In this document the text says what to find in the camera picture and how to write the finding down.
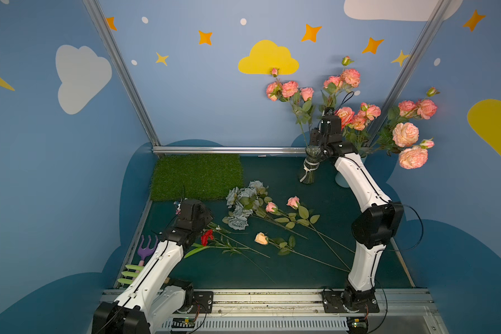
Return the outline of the salmon pink rose cluster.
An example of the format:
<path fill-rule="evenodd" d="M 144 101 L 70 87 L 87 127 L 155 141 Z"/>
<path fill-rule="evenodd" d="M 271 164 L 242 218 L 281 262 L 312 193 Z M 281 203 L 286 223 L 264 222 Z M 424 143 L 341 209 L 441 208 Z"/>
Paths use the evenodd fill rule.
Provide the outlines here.
<path fill-rule="evenodd" d="M 360 150 L 370 138 L 368 128 L 372 121 L 375 121 L 381 115 L 381 109 L 375 104 L 362 103 L 359 112 L 353 118 L 349 125 L 351 134 L 350 139 L 357 150 Z"/>

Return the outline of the pink rose trio spray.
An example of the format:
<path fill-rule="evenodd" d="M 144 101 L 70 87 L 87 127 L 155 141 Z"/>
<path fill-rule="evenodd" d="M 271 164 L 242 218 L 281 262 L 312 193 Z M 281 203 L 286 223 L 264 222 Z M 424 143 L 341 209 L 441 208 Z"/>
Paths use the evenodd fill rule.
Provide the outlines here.
<path fill-rule="evenodd" d="M 271 101 L 280 101 L 284 103 L 288 103 L 292 109 L 292 113 L 296 118 L 296 124 L 300 127 L 301 133 L 303 135 L 303 140 L 306 144 L 306 147 L 309 146 L 310 140 L 306 136 L 306 129 L 308 127 L 303 123 L 303 111 L 302 111 L 302 98 L 301 98 L 301 89 L 302 87 L 295 81 L 289 82 L 281 82 L 281 78 L 279 76 L 280 69 L 279 68 L 271 68 L 270 75 L 275 79 L 275 81 L 269 84 L 266 88 L 267 97 Z"/>

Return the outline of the pink rosebud long stem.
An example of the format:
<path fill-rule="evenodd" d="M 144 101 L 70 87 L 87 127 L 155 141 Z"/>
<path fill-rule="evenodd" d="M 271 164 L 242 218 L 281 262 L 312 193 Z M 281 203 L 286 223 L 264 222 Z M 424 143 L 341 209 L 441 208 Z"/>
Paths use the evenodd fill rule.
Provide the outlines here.
<path fill-rule="evenodd" d="M 301 98 L 302 98 L 302 111 L 303 111 L 303 123 L 308 126 L 308 131 L 310 132 L 313 125 L 313 114 L 314 114 L 314 104 L 313 104 L 313 96 L 314 89 L 307 87 L 301 89 Z"/>

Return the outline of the pink rose pair spray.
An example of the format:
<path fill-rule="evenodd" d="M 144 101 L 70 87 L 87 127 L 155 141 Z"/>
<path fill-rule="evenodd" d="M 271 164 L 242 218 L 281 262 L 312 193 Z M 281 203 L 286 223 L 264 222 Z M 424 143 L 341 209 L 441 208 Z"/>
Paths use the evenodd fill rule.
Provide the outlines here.
<path fill-rule="evenodd" d="M 325 80 L 321 90 L 323 103 L 320 106 L 323 115 L 332 114 L 354 96 L 354 90 L 360 85 L 361 75 L 356 69 L 350 68 L 352 63 L 353 59 L 345 56 L 341 61 L 342 72 Z"/>

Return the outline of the pale pink rose spray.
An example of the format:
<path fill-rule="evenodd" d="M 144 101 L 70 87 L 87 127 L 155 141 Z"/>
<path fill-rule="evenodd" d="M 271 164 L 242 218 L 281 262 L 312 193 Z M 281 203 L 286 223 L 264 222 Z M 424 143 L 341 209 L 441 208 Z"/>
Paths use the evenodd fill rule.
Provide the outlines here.
<path fill-rule="evenodd" d="M 372 149 L 382 150 L 389 157 L 396 154 L 400 167 L 413 170 L 427 163 L 434 146 L 434 139 L 420 139 L 420 130 L 413 123 L 389 121 L 378 132 Z"/>

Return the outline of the small pink rose stem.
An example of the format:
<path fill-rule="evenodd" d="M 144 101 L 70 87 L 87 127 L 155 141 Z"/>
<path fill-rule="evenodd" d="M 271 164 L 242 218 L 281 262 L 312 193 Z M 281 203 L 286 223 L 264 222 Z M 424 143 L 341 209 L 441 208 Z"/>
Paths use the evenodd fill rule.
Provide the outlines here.
<path fill-rule="evenodd" d="M 312 215 L 310 213 L 310 210 L 304 207 L 299 198 L 297 196 L 291 197 L 288 199 L 287 206 L 293 211 L 293 213 L 289 213 L 288 217 L 293 218 L 294 222 L 304 226 L 305 228 L 311 230 L 314 232 L 318 238 L 320 238 L 326 247 L 334 254 L 334 256 L 347 268 L 351 269 L 352 267 L 347 264 L 346 260 L 344 260 L 339 253 L 334 249 L 334 247 L 331 246 L 331 243 L 335 244 L 336 246 L 341 247 L 342 249 L 345 249 L 349 251 L 349 253 L 354 254 L 354 251 L 350 249 L 348 246 L 340 243 L 339 241 L 333 239 L 332 237 L 329 237 L 328 235 L 325 235 L 323 232 L 318 231 L 318 229 L 315 227 L 315 224 L 317 221 L 320 219 L 320 215 Z"/>

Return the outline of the pink rose spray stem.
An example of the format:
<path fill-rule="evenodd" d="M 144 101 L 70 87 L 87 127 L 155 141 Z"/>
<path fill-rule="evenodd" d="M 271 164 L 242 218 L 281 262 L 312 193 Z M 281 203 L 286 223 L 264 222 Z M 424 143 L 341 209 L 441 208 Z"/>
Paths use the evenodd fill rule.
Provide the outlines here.
<path fill-rule="evenodd" d="M 384 125 L 389 121 L 413 123 L 416 120 L 429 120 L 438 110 L 437 105 L 431 98 L 439 93 L 438 89 L 432 87 L 427 91 L 426 97 L 417 102 L 413 100 L 400 102 L 388 112 Z"/>

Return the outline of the single pink rose stem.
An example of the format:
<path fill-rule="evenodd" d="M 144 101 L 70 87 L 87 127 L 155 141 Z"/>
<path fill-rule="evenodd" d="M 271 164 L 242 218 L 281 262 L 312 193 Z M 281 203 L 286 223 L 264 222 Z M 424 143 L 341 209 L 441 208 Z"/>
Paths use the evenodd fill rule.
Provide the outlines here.
<path fill-rule="evenodd" d="M 355 113 L 350 107 L 342 107 L 335 112 L 341 119 L 342 136 L 351 143 L 356 150 L 360 147 L 360 134 L 365 129 L 365 118 Z"/>

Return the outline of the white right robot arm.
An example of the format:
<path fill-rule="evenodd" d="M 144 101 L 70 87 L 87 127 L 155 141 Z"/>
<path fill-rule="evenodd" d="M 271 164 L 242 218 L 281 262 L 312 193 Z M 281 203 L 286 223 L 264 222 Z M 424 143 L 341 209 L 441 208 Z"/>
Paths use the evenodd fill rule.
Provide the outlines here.
<path fill-rule="evenodd" d="M 310 132 L 310 143 L 319 158 L 334 158 L 335 169 L 343 176 L 360 206 L 361 215 L 352 224 L 356 240 L 353 266 L 340 295 L 348 313 L 378 313 L 375 275 L 389 241 L 397 234 L 405 205 L 393 202 L 380 189 L 352 143 L 342 136 L 341 118 L 325 108 L 318 127 Z"/>

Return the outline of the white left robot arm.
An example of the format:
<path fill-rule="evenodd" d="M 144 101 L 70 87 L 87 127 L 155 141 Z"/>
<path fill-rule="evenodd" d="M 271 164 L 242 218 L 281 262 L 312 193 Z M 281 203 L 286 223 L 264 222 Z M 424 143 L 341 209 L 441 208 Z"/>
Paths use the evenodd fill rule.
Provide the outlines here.
<path fill-rule="evenodd" d="M 98 306 L 91 332 L 156 333 L 173 313 L 192 310 L 192 284 L 163 285 L 212 220 L 212 212 L 200 200 L 183 200 L 178 218 L 161 233 L 139 276 L 113 302 Z"/>

